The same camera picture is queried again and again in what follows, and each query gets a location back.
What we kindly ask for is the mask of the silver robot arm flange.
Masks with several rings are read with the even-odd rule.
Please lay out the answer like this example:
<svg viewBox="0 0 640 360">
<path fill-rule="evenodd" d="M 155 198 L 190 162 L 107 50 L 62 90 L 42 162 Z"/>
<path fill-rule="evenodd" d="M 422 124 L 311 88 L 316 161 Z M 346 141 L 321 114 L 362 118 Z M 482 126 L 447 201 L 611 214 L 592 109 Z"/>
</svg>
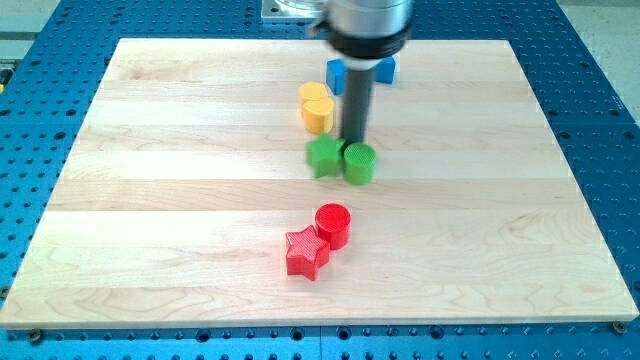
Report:
<svg viewBox="0 0 640 360">
<path fill-rule="evenodd" d="M 325 33 L 348 69 L 367 71 L 402 49 L 412 13 L 412 0 L 330 0 L 307 35 Z"/>
</svg>

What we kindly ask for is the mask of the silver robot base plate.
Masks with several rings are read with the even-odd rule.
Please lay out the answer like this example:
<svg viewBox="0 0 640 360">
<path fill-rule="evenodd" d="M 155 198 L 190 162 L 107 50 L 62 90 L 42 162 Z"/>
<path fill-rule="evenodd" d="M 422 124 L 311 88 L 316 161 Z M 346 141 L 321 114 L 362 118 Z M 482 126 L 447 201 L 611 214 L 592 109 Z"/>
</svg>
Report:
<svg viewBox="0 0 640 360">
<path fill-rule="evenodd" d="M 311 21 L 326 4 L 327 0 L 262 0 L 261 19 L 264 23 Z"/>
</svg>

